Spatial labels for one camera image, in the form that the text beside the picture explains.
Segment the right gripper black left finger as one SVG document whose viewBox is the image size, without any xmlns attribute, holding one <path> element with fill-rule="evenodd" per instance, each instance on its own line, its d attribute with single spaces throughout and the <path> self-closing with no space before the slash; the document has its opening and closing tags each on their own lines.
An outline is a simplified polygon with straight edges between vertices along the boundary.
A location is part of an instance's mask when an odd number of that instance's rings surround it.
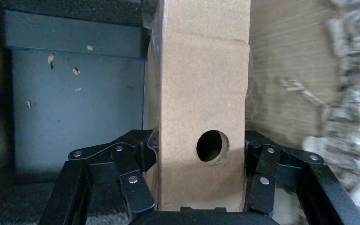
<svg viewBox="0 0 360 225">
<path fill-rule="evenodd" d="M 40 225 L 83 225 L 94 188 L 108 183 L 120 193 L 130 220 L 151 213 L 154 198 L 143 177 L 157 163 L 147 145 L 152 130 L 131 130 L 116 140 L 69 153 L 39 219 Z"/>
</svg>

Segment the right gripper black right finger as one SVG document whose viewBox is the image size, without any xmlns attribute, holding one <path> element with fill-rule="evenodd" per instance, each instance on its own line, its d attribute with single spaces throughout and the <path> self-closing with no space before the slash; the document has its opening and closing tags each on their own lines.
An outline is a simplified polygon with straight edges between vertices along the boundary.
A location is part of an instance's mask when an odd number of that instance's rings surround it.
<svg viewBox="0 0 360 225">
<path fill-rule="evenodd" d="M 296 193 L 310 225 L 360 225 L 360 210 L 316 153 L 246 131 L 245 174 L 251 183 L 247 206 L 253 212 L 272 217 L 280 185 Z"/>
</svg>

